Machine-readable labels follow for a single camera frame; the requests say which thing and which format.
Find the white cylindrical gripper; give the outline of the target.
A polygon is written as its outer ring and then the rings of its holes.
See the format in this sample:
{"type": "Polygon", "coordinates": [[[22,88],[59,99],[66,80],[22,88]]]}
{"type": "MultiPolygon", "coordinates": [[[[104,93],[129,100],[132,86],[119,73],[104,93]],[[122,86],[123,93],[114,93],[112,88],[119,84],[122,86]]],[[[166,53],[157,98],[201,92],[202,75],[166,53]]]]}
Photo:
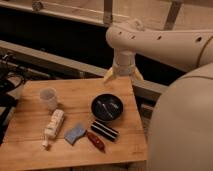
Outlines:
{"type": "Polygon", "coordinates": [[[135,53],[131,51],[114,51],[114,59],[112,68],[104,75],[103,82],[107,83],[119,76],[130,76],[142,81],[143,76],[135,66],[135,53]]]}

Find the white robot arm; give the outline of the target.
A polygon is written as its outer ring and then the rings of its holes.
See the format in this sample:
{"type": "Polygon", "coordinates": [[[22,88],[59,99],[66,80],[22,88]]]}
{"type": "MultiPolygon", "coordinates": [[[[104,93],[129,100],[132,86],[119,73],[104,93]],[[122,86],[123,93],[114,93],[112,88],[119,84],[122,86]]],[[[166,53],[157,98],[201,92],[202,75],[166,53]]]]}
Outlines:
{"type": "Polygon", "coordinates": [[[106,41],[114,49],[106,81],[139,78],[137,54],[185,72],[154,107],[147,171],[213,171],[213,29],[150,30],[132,19],[111,25],[106,41]]]}

